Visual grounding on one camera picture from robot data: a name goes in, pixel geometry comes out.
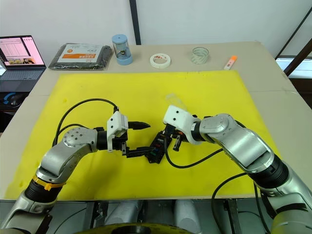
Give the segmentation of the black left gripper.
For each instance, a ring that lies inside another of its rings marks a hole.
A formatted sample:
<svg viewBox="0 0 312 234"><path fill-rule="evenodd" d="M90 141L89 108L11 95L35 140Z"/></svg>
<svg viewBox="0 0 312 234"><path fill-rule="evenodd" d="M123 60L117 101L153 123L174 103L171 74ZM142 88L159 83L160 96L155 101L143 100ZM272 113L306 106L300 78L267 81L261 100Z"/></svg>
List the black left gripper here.
<svg viewBox="0 0 312 234"><path fill-rule="evenodd" d="M141 121L128 122L128 128L133 130L142 130L150 127L151 127L150 124ZM126 144L127 140L128 140L127 132L123 133L121 136L116 136L114 138L114 150L121 151L122 155L126 156L127 158L144 156L153 150L152 147L147 146L137 147L134 150L130 150L130 148L127 147Z"/></svg>

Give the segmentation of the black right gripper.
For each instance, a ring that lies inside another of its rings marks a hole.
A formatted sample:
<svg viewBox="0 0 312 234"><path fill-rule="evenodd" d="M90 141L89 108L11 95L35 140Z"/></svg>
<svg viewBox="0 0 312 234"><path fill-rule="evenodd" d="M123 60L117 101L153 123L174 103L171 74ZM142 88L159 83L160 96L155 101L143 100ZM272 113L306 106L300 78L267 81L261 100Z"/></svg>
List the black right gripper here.
<svg viewBox="0 0 312 234"><path fill-rule="evenodd" d="M166 138L171 138L172 134L173 134L173 139L175 139L173 150L179 151L179 148L181 146L181 142L183 141L183 133L180 130L174 131L173 125L166 124Z"/></svg>

